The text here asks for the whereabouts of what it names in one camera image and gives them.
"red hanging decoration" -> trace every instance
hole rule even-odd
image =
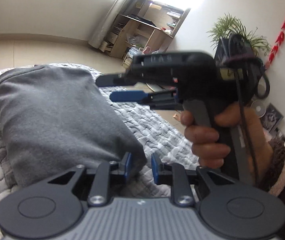
[[[281,32],[278,35],[277,40],[275,41],[275,45],[273,46],[273,48],[270,51],[269,57],[268,57],[268,61],[265,63],[265,67],[268,69],[270,67],[270,65],[272,64],[273,60],[275,59],[275,56],[278,52],[279,47],[281,46],[281,44],[283,43],[284,39],[285,39],[285,21],[281,27]]]

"potted plant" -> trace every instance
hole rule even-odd
[[[257,36],[256,30],[250,31],[247,33],[246,27],[242,24],[239,18],[232,16],[231,14],[225,14],[224,17],[218,18],[217,22],[214,24],[214,27],[208,31],[211,33],[209,37],[212,38],[212,42],[215,45],[215,48],[218,46],[220,37],[229,38],[232,33],[237,33],[245,37],[253,51],[258,54],[259,51],[264,52],[266,56],[270,52],[270,45],[264,36]]]

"curtain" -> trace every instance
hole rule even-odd
[[[88,43],[94,48],[98,49],[101,42],[107,35],[110,27],[114,23],[118,14],[127,15],[129,11],[135,6],[137,0],[115,0],[105,18],[100,22],[98,27],[94,30],[89,38]]]

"baseboard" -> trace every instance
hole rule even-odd
[[[15,40],[15,41],[51,41],[58,43],[69,43],[79,46],[89,46],[88,41],[78,40],[66,37],[57,37],[45,34],[30,34],[30,33],[9,33],[0,34],[0,41]]]

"gripper handle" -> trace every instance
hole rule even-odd
[[[219,127],[214,121],[214,117],[223,112],[228,105],[228,102],[220,99],[193,99],[184,100],[183,102],[184,109],[193,114],[196,125],[216,129],[219,132],[219,140],[217,142],[224,143],[230,147],[231,151],[224,159],[221,172],[241,182],[252,185],[246,146],[240,127]]]

